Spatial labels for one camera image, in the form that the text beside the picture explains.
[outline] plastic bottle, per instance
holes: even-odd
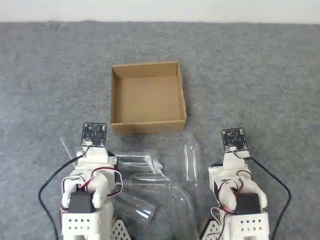
[[[172,191],[172,223],[175,240],[199,240],[196,215],[190,195],[179,186]]]
[[[184,151],[184,180],[187,182],[197,182],[201,165],[200,146],[195,140],[192,132],[188,132]]]

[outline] cardboard box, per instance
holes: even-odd
[[[116,135],[182,131],[187,114],[179,64],[112,66],[110,114]]]

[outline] red wire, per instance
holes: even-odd
[[[88,181],[86,181],[81,187],[79,187],[80,189],[83,189],[84,187],[86,187],[90,182],[91,180],[93,179],[93,176],[94,176],[94,172],[95,171],[98,171],[98,170],[103,170],[103,169],[109,169],[109,170],[113,170],[113,171],[116,171],[114,168],[112,167],[107,167],[107,166],[102,166],[102,167],[98,167],[96,169],[94,169],[91,173],[91,177]]]

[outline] white plastic bracket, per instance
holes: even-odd
[[[112,240],[131,240],[131,237],[126,229],[124,221],[118,219],[112,227]]]
[[[208,227],[205,229],[205,232],[201,240],[217,240],[221,231],[221,226],[217,223],[216,220],[211,220],[208,224]]]

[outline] clear plastic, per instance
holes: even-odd
[[[163,166],[155,150],[116,152],[118,168],[121,171],[161,173]]]
[[[156,211],[156,205],[151,204],[129,192],[122,192],[112,198],[116,212],[122,217],[128,217],[137,223],[148,225]]]
[[[172,191],[172,220],[176,240],[199,240],[196,216],[191,197],[181,187]]]
[[[127,185],[131,193],[158,196],[169,193],[170,187],[176,183],[173,173],[135,173],[131,175]]]
[[[197,182],[199,179],[201,153],[200,146],[191,132],[187,133],[183,146],[184,151],[184,175],[183,180],[187,182]]]

